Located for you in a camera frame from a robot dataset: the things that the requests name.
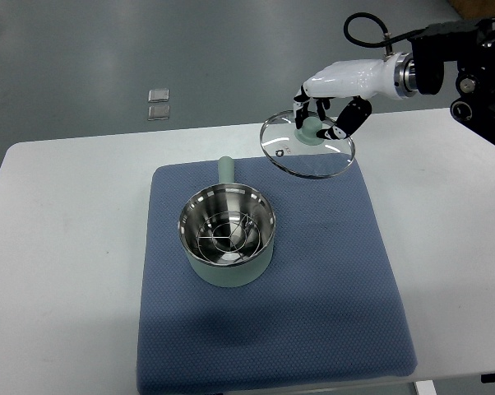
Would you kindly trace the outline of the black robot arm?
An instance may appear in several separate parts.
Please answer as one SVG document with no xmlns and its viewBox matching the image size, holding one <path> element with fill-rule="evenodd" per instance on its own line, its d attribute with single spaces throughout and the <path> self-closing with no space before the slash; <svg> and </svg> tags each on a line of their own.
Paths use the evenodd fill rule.
<svg viewBox="0 0 495 395">
<path fill-rule="evenodd" d="M 417 90 L 436 95 L 444 63 L 457 68 L 452 118 L 495 146 L 495 18 L 433 24 L 408 38 Z"/>
</svg>

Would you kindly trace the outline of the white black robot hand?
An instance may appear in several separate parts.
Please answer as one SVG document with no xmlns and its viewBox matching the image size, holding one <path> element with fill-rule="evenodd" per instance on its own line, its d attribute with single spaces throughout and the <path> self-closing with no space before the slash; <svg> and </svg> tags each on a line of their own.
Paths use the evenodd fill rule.
<svg viewBox="0 0 495 395">
<path fill-rule="evenodd" d="M 384 95 L 394 100 L 410 98 L 418 92 L 411 53 L 394 53 L 384 60 L 339 61 L 307 79 L 294 97 L 294 121 L 298 130 L 306 125 L 308 106 L 313 101 L 320 120 L 332 99 L 350 102 L 335 120 L 335 125 L 313 134 L 315 138 L 343 140 L 355 133 L 372 112 L 369 99 Z"/>
</svg>

